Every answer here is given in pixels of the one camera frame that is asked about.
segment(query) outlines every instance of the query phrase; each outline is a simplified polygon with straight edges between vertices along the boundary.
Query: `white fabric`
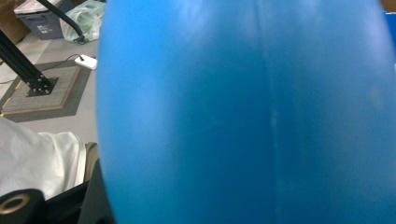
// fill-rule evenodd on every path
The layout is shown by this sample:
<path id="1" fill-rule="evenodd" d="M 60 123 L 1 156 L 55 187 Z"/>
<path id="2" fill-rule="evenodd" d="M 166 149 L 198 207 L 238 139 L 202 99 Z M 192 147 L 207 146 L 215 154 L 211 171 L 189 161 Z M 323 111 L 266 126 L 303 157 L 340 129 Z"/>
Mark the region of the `white fabric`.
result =
<path id="1" fill-rule="evenodd" d="M 0 117 L 0 196 L 40 189 L 46 199 L 81 184 L 86 150 L 73 133 L 35 133 Z"/>

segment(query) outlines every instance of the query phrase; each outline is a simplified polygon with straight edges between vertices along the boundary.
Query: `power cord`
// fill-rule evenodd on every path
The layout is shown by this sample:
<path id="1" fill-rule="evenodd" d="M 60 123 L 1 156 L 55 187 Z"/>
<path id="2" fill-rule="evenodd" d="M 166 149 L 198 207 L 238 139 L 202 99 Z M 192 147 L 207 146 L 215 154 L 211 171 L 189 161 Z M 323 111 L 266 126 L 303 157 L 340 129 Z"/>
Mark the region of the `power cord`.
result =
<path id="1" fill-rule="evenodd" d="M 39 70 L 39 71 L 40 71 L 40 72 L 44 72 L 44 71 L 50 70 L 50 69 L 52 69 L 52 68 L 55 68 L 55 67 L 57 67 L 57 66 L 59 66 L 59 65 L 61 65 L 61 64 L 63 64 L 63 63 L 65 63 L 65 62 L 67 62 L 67 60 L 69 60 L 71 57 L 74 57 L 74 56 L 78 56 L 78 57 L 81 59 L 81 61 L 84 62 L 84 59 L 81 57 L 81 55 L 79 55 L 79 54 L 73 54 L 73 55 L 70 55 L 68 58 L 66 58 L 63 62 L 57 63 L 57 64 L 55 64 L 55 65 L 53 65 L 53 66 L 51 66 L 51 67 L 48 67 L 48 68 L 45 68 L 45 69 L 42 69 L 42 70 Z M 16 81 L 16 80 L 21 80 L 21 79 L 20 79 L 19 77 L 17 77 L 17 78 L 15 78 L 15 79 L 12 79 L 12 80 L 9 80 L 9 81 L 0 82 L 0 85 L 7 84 L 7 83 L 9 83 L 9 82 L 13 82 L 13 81 Z"/>

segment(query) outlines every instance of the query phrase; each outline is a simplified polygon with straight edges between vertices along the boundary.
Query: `plastic bag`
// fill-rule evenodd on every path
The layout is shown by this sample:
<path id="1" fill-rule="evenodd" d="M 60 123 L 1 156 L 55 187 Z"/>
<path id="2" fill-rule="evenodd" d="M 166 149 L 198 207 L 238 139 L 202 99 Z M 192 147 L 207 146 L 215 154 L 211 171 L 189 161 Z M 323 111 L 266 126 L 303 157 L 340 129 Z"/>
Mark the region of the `plastic bag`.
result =
<path id="1" fill-rule="evenodd" d="M 90 10 L 87 7 L 75 7 L 66 13 L 81 29 L 85 36 L 85 42 L 99 39 L 100 26 L 102 25 L 100 17 L 91 14 Z M 60 24 L 65 40 L 73 42 L 78 38 L 78 34 L 69 24 L 63 20 L 60 20 Z"/>

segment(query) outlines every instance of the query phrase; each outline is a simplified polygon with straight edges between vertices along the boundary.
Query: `white power strip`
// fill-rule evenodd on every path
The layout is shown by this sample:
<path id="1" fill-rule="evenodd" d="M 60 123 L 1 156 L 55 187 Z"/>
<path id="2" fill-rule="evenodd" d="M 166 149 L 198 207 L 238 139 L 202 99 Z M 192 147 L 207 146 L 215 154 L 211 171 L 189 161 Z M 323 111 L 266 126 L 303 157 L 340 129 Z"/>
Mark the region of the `white power strip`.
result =
<path id="1" fill-rule="evenodd" d="M 87 67 L 91 70 L 95 70 L 98 64 L 98 61 L 94 58 L 91 58 L 87 55 L 81 54 L 80 57 L 75 59 L 76 64 L 79 64 L 81 66 Z"/>

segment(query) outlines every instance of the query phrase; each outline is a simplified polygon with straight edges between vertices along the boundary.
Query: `black mat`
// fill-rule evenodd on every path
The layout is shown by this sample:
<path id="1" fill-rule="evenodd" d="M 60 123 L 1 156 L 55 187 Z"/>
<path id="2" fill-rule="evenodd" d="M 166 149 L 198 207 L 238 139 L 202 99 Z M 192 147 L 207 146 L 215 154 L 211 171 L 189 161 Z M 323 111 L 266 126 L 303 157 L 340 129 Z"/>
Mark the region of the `black mat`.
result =
<path id="1" fill-rule="evenodd" d="M 36 64 L 35 67 L 38 70 L 43 70 L 46 68 L 50 68 L 58 63 L 60 62 L 41 63 L 41 64 Z M 70 66 L 76 66 L 74 60 L 67 61 L 57 66 L 57 68 L 70 67 Z M 67 100 L 62 109 L 51 109 L 45 111 L 9 114 L 9 115 L 4 115 L 4 117 L 14 122 L 23 122 L 23 121 L 31 121 L 38 119 L 54 119 L 54 118 L 76 115 L 79 101 L 81 99 L 82 93 L 84 92 L 85 86 L 87 85 L 88 78 L 90 77 L 90 73 L 91 73 L 91 69 L 81 67 L 76 82 L 73 86 L 73 89 L 71 90 L 69 96 L 67 97 Z M 12 95 L 18 83 L 19 83 L 18 79 L 12 82 L 12 84 L 9 86 L 8 90 L 6 91 L 5 95 L 0 100 L 0 105 L 3 105 L 6 102 L 6 100 Z"/>

